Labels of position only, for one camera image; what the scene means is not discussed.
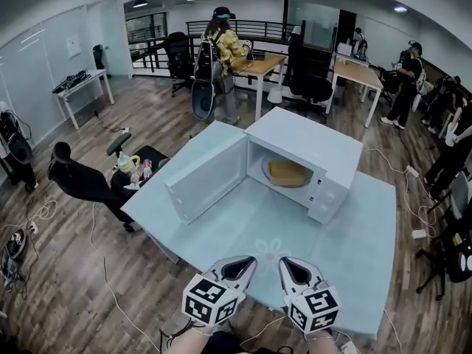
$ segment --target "bottle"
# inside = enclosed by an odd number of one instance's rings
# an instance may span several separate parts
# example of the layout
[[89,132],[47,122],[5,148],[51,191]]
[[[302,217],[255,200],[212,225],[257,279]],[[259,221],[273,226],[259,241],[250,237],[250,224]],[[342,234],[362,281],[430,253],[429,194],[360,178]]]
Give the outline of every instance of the bottle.
[[143,176],[145,179],[150,178],[153,175],[153,162],[149,159],[146,159],[143,165],[145,167],[142,172]]

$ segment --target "person in black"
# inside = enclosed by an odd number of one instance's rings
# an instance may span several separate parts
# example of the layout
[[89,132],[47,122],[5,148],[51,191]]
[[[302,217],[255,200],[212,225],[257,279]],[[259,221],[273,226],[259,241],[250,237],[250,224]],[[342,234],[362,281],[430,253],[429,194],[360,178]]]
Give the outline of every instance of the person in black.
[[381,118],[383,123],[395,125],[395,127],[401,130],[405,128],[410,106],[414,97],[417,95],[416,81],[423,70],[421,60],[418,59],[423,53],[422,46],[418,42],[414,42],[409,48],[409,51],[411,52],[413,59],[405,68],[397,69],[397,73],[403,78],[401,92],[397,96],[389,115]]
[[428,111],[421,121],[429,132],[437,133],[441,128],[445,109],[455,113],[457,108],[462,107],[462,95],[457,91],[460,81],[459,76],[444,76],[436,82],[429,96],[431,102]]
[[425,184],[433,185],[429,194],[436,200],[440,198],[440,193],[449,186],[455,175],[464,167],[465,160],[472,150],[472,104],[457,108],[451,127],[454,128],[456,124],[454,146],[446,148],[424,178]]

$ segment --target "black pants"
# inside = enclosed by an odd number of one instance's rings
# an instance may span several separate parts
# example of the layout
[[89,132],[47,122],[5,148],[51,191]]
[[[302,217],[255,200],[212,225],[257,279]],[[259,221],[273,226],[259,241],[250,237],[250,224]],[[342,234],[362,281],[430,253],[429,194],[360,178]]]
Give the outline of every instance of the black pants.
[[416,86],[403,86],[387,118],[392,121],[400,116],[398,123],[405,127],[406,120],[408,119],[408,114],[410,112],[410,106],[412,105],[414,96],[416,96],[416,94]]
[[[236,337],[230,333],[217,332],[211,336],[201,354],[240,354],[244,350],[239,346]],[[276,354],[265,348],[257,349],[255,354]]]
[[4,160],[8,163],[10,168],[12,168],[15,177],[24,181],[24,183],[31,188],[35,187],[36,177],[35,173],[32,171],[31,164],[20,163],[11,153],[5,157]]
[[426,173],[426,180],[434,186],[430,190],[431,197],[439,199],[440,193],[449,187],[456,174],[464,167],[465,160],[471,150],[471,142],[468,140],[457,143],[453,147],[447,147]]

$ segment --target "door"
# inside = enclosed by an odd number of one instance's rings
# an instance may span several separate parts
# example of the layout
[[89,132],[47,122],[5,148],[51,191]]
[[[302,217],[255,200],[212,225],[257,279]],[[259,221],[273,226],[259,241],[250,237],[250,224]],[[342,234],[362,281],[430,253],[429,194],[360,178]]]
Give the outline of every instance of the door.
[[126,39],[125,14],[117,0],[106,0],[97,5],[99,10],[104,64],[108,74],[128,76],[130,52]]
[[246,135],[240,133],[165,182],[185,224],[198,218],[246,177],[247,146]]

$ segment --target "window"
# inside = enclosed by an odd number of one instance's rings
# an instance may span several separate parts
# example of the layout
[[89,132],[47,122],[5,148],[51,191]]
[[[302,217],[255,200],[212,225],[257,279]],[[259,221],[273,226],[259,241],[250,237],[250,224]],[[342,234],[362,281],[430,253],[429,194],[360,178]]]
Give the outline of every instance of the window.
[[151,38],[167,37],[165,13],[145,15],[126,21],[128,41],[145,41]]

